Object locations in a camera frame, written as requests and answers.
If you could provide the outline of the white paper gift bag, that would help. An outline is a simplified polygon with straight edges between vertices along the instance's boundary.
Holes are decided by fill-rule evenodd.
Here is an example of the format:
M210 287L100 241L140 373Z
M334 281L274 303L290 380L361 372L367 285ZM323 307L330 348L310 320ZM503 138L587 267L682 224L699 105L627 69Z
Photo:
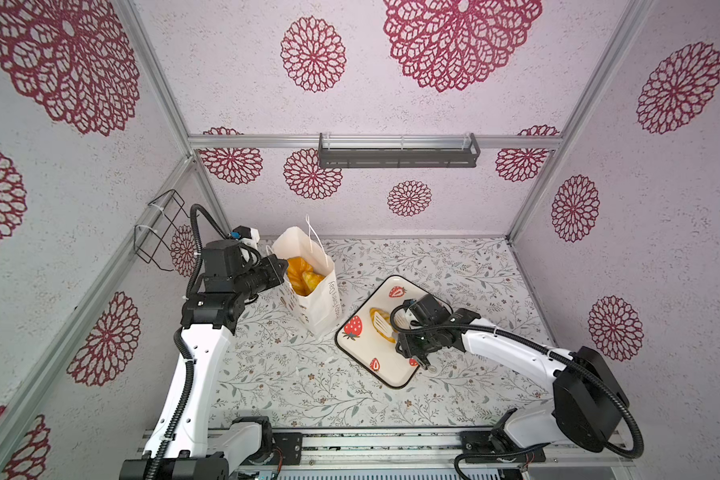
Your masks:
M297 322L316 338L337 328L343 315L336 267L333 259L327 254L309 217L306 217L307 230L298 226L286 229L274 242L269 252L287 260L292 257L303 257L310 263L314 272L325 279L317 289L308 296L300 296L293 290L288 277L281 290L281 299L291 311Z

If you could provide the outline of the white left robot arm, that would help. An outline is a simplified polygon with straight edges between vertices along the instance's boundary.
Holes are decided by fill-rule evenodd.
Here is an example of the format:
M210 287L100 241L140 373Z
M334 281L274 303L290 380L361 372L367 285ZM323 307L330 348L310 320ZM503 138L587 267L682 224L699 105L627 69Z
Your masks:
M201 205L188 215L196 260L172 339L179 357L161 414L138 459L123 462L122 479L230 479L245 462L276 452L266 416L234 421L209 435L211 396L220 363L245 308L286 280L287 261L262 256L258 232L225 231Z

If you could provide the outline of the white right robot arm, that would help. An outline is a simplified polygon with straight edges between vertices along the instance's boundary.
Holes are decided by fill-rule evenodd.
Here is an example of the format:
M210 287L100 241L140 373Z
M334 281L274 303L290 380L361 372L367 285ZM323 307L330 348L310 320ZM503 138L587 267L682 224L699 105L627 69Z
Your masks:
M508 410L483 443L463 448L454 459L460 478L466 476L464 462L528 465L563 440L585 451L608 450L630 460L644 454L645 440L629 400L595 350L537 343L477 312L450 310L431 294L396 306L389 322L397 335L397 353L423 367L429 367L429 355L452 348L501 364L552 396L549 404Z

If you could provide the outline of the long braided fake bread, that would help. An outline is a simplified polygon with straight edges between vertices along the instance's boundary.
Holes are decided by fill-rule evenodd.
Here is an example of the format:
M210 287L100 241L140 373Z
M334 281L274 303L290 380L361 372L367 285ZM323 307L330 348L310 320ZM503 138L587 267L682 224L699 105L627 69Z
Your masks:
M286 274L297 295L308 296L312 292L312 289L305 282L303 274L313 272L313 266L303 257L292 257L288 259Z

